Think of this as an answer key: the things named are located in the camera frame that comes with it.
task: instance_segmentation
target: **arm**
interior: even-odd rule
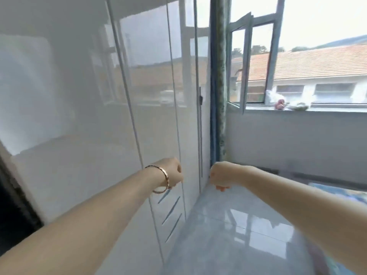
[[[155,163],[170,185],[182,181],[176,158]],[[0,257],[0,274],[94,274],[152,191],[166,185],[149,167],[72,208]]]
[[[246,187],[287,218],[327,254],[357,274],[367,261],[367,206],[251,166],[214,164],[211,183],[222,191]]]

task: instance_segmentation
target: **curtain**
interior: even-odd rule
[[[229,21],[228,0],[211,0],[210,3],[210,157],[211,165],[226,160],[226,27]]]

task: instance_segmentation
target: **gold bracelet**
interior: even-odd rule
[[[167,180],[166,188],[163,191],[155,191],[155,190],[153,190],[153,193],[155,193],[155,194],[162,194],[162,193],[166,192],[167,189],[172,189],[172,187],[170,186],[170,179],[168,178],[167,172],[165,170],[163,170],[161,167],[156,166],[156,165],[148,165],[145,168],[148,168],[148,167],[155,167],[155,168],[160,169],[163,172],[163,174],[164,174],[164,176],[166,177],[166,180]]]

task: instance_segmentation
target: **building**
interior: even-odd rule
[[[252,55],[248,102],[263,102],[269,54]],[[240,99],[242,58],[232,59],[230,101]],[[287,102],[316,95],[315,103],[367,103],[367,45],[280,52],[273,92]]]

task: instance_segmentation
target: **tile floor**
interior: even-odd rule
[[[304,239],[284,217],[243,187],[208,185],[162,275],[314,275]]]

